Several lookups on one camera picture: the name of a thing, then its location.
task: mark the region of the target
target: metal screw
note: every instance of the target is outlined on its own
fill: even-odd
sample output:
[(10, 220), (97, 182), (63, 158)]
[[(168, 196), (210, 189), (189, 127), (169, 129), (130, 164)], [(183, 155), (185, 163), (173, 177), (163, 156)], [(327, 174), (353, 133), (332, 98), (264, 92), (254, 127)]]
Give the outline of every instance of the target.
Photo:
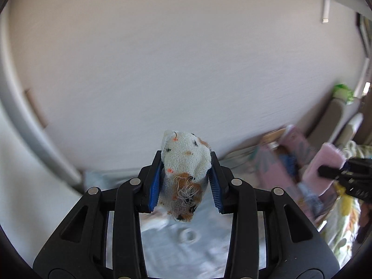
[(242, 184), (241, 180), (239, 178), (234, 178), (231, 183), (234, 185), (234, 186), (240, 186)]
[(89, 195), (95, 195), (98, 193), (98, 188), (97, 187), (91, 187), (89, 190), (88, 190), (88, 194)]
[(141, 183), (141, 180), (139, 178), (132, 178), (129, 183), (133, 186), (136, 186), (137, 184)]
[(274, 189), (274, 194), (280, 196), (280, 195), (283, 195), (284, 194), (284, 191), (281, 188), (275, 188)]

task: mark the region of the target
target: blue cloth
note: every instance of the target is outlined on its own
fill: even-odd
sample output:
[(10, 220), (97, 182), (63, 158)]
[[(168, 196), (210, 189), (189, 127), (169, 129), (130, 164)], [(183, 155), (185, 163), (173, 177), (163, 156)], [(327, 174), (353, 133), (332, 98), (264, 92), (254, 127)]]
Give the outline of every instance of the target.
[(320, 213), (323, 210), (323, 203), (319, 199), (319, 197), (313, 193), (306, 184), (304, 183), (298, 183), (298, 188), (300, 189), (301, 193), (304, 195), (304, 201), (309, 206), (309, 208), (312, 211), (312, 214), (314, 217), (317, 217), (320, 215)]
[(297, 174), (297, 160), (292, 154), (280, 154), (279, 160), (284, 165), (287, 173), (292, 177), (295, 178)]

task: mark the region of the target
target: pink towel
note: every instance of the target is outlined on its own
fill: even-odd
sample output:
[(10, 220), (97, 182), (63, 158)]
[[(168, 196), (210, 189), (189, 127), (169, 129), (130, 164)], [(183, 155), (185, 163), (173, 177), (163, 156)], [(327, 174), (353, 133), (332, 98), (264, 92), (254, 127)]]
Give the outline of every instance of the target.
[(346, 161), (343, 153), (330, 143), (324, 143), (310, 162), (302, 176), (302, 181), (318, 196), (322, 195), (333, 180), (320, 177), (318, 168), (321, 165), (341, 169)]

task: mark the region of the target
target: white cloth toy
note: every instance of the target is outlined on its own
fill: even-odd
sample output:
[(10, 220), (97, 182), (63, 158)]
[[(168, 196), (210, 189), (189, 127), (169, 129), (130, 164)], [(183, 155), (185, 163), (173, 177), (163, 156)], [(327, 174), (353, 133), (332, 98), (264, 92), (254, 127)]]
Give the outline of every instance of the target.
[(192, 133), (164, 133), (161, 147), (164, 164), (159, 204), (175, 219), (188, 222), (202, 201), (211, 168), (209, 145)]

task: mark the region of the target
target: white wall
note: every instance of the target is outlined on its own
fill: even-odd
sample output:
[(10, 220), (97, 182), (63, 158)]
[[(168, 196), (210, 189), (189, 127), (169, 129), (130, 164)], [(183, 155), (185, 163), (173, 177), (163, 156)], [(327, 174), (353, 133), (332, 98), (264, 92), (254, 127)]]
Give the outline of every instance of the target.
[(223, 155), (306, 129), (336, 82), (355, 87), (355, 13), (323, 0), (12, 0), (18, 74), (46, 132), (82, 169), (149, 164), (163, 131)]
[(25, 145), (0, 103), (0, 224), (29, 265), (79, 198)]

